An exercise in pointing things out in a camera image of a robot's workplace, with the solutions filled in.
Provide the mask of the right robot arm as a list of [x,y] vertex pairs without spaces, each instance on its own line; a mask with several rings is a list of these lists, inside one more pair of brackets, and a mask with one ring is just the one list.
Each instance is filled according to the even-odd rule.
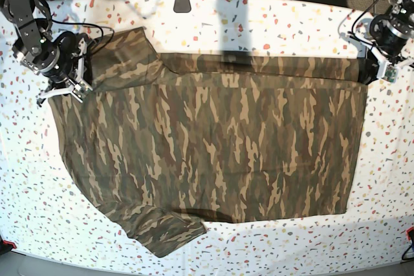
[[87,48],[70,31],[52,37],[52,14],[47,0],[1,0],[1,13],[17,32],[12,50],[20,64],[47,77],[53,86],[79,85]]

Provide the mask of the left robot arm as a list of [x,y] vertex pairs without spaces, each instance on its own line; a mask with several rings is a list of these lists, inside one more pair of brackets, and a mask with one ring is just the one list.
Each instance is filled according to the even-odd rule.
[[408,41],[413,39],[413,0],[388,0],[386,12],[376,14],[369,22],[368,35],[356,32],[361,17],[369,11],[375,11],[378,2],[373,0],[349,31],[350,37],[367,49],[365,69],[358,76],[358,81],[364,85],[376,80],[394,83],[400,70],[413,65],[413,58],[402,55]]

